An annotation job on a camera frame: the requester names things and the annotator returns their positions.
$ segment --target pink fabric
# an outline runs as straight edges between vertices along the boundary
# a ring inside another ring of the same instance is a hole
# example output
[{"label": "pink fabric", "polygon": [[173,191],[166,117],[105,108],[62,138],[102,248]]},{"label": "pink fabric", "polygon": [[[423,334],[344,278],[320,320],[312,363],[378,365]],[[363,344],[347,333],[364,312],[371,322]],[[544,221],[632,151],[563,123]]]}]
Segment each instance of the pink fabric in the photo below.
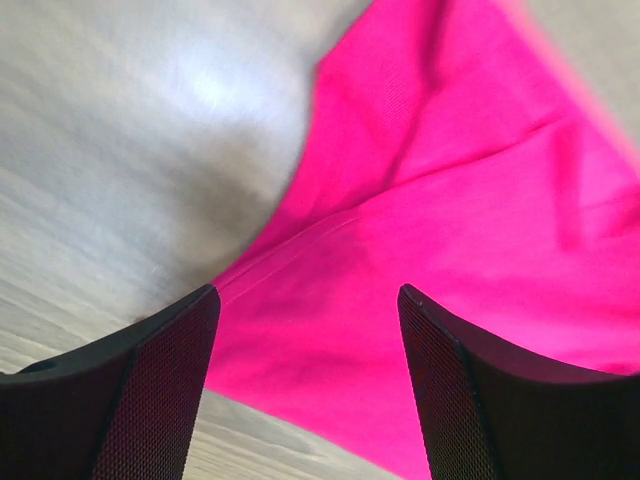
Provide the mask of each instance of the pink fabric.
[{"label": "pink fabric", "polygon": [[214,282],[207,387],[429,478],[396,296],[640,370],[640,186],[487,0],[376,0],[320,63],[289,192]]}]

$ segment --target black mesh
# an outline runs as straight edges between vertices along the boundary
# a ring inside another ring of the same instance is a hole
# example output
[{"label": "black mesh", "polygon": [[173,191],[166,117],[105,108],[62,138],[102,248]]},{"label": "black mesh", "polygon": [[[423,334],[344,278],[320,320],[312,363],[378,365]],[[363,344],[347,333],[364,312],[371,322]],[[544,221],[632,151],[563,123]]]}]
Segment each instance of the black mesh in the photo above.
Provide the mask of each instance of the black mesh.
[{"label": "black mesh", "polygon": [[464,351],[403,292],[402,336],[434,480],[500,480]]},{"label": "black mesh", "polygon": [[93,480],[182,478],[211,352],[204,311],[187,312],[137,350]]}]

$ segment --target light wood surface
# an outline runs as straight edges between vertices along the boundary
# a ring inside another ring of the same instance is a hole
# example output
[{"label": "light wood surface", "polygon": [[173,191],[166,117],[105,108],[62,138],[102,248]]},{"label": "light wood surface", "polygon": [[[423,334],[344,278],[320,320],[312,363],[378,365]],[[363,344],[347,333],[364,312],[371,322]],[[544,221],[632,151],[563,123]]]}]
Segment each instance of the light wood surface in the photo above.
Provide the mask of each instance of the light wood surface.
[{"label": "light wood surface", "polygon": [[[0,370],[109,334],[229,265],[295,169],[314,64],[367,3],[0,0]],[[640,138],[637,4],[531,3]],[[210,392],[185,475],[387,477]]]}]

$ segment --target magenta textile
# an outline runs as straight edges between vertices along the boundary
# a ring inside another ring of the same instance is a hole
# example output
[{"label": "magenta textile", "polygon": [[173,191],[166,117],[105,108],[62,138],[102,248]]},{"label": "magenta textile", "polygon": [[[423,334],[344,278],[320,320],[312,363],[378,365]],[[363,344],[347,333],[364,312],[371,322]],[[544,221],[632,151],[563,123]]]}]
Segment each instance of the magenta textile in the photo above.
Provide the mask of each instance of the magenta textile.
[{"label": "magenta textile", "polygon": [[214,281],[206,386],[429,478],[396,297],[640,370],[640,185],[489,0],[375,0],[320,63],[299,170]]}]

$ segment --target wood grain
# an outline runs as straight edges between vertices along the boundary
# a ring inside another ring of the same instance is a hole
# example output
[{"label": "wood grain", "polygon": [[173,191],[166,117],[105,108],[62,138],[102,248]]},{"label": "wood grain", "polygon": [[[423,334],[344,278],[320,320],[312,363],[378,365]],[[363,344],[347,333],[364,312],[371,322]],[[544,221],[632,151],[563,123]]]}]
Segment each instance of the wood grain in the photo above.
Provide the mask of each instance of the wood grain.
[{"label": "wood grain", "polygon": [[[109,334],[229,265],[295,169],[314,64],[367,3],[0,0],[0,370]],[[638,7],[531,3],[640,138]],[[387,477],[210,392],[185,475]]]}]

